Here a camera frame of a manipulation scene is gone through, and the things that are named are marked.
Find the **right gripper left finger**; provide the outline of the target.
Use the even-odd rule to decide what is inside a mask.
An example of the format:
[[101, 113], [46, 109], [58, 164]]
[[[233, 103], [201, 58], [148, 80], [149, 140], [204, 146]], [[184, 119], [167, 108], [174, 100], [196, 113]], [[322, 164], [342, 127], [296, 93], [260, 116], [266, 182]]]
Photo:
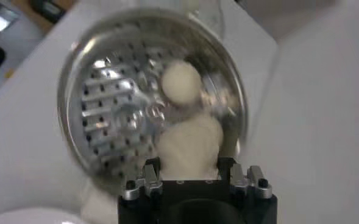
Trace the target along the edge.
[[163, 192], [163, 181], [160, 178], [160, 158], [147, 159], [144, 166], [125, 174], [121, 197], [126, 201], [137, 200], [141, 193], [151, 197]]

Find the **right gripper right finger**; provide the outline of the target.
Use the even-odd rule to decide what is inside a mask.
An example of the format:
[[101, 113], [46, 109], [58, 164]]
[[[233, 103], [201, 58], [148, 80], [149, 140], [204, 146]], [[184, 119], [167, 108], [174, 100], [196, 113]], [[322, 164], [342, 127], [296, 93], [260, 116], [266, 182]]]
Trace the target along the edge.
[[256, 198], [268, 200], [272, 198], [272, 186], [265, 178], [260, 166], [249, 166], [246, 170], [231, 157], [219, 157], [217, 162], [219, 177], [229, 182], [233, 194], [244, 195], [251, 190]]

